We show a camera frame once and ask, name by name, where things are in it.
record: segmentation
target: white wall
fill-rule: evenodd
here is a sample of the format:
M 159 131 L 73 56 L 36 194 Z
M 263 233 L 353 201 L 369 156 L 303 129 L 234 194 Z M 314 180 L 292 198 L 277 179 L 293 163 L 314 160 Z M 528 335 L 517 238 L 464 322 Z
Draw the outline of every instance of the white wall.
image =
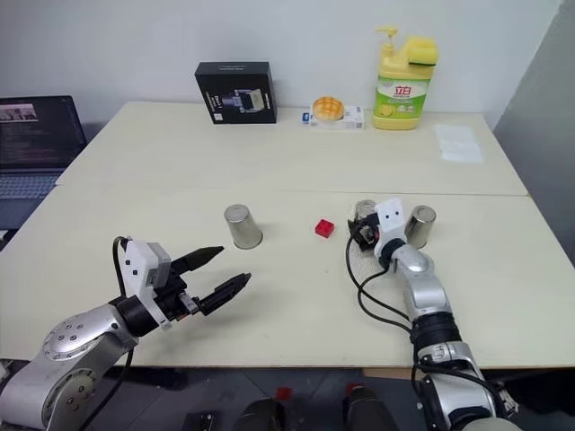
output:
M 85 123 L 130 100 L 199 101 L 199 61 L 269 60 L 279 105 L 371 107 L 374 28 L 438 40 L 426 104 L 492 127 L 560 0 L 0 0 L 0 96 L 70 93 Z

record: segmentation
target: robotic arm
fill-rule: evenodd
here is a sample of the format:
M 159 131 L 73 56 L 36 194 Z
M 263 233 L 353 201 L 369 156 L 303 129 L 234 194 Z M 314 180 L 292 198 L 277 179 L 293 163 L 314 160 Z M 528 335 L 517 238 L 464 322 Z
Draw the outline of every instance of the robotic arm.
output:
M 471 349 L 459 334 L 433 261 L 406 243 L 401 200 L 376 206 L 381 266 L 402 281 L 411 321 L 414 367 L 425 375 L 415 383 L 429 429 L 437 431 L 518 430 L 506 416 L 499 394 L 485 381 Z
M 223 247 L 199 249 L 171 261 L 156 242 L 122 239 L 121 246 L 126 252 L 119 264 L 123 283 L 135 295 L 72 316 L 44 338 L 40 352 L 0 394 L 2 429 L 84 429 L 95 387 L 137 345 L 138 337 L 158 327 L 168 330 L 173 320 L 189 314 L 210 314 L 239 293 L 251 276 L 240 274 L 203 299 L 190 298 L 181 275 L 205 265 Z

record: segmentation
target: tabletop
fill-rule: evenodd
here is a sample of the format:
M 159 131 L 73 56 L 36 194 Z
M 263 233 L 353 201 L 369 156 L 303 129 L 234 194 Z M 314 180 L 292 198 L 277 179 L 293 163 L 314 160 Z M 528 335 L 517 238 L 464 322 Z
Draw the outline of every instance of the tabletop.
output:
M 190 316 L 141 339 L 136 365 L 404 366 L 406 334 L 373 321 L 356 303 L 344 265 L 346 218 L 364 198 L 389 194 L 187 187 L 59 186 L 0 254 L 0 356 L 32 358 L 69 315 L 115 297 L 111 242 L 118 235 L 160 242 L 175 259 L 209 245 L 226 250 L 187 274 L 205 295 L 252 272 L 248 286 L 208 317 Z M 575 271 L 530 197 L 401 195 L 438 213 L 428 245 L 462 336 L 481 367 L 574 366 Z M 224 210 L 247 205 L 261 245 L 235 248 Z M 320 218 L 332 236 L 314 234 Z M 353 265 L 375 259 L 353 251 Z M 369 290 L 403 308 L 394 275 Z M 371 307 L 374 312 L 382 312 Z
M 58 184 L 384 193 L 525 195 L 479 114 L 425 113 L 408 131 L 313 130 L 302 109 L 278 124 L 213 125 L 190 103 L 125 105 Z M 470 128 L 484 163 L 441 158 L 434 126 Z

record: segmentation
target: black box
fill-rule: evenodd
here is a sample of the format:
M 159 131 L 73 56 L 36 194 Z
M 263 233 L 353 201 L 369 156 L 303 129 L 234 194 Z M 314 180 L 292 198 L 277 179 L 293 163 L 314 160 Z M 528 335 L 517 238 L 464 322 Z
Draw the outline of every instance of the black box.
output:
M 199 63 L 196 81 L 214 124 L 275 123 L 270 63 Z

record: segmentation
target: laptop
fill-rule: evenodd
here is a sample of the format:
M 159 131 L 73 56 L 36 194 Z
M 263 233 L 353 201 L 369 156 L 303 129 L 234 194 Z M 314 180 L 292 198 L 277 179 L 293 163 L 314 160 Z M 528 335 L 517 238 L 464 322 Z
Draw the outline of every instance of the laptop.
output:
M 0 99 L 0 230 L 20 228 L 86 145 L 72 97 Z

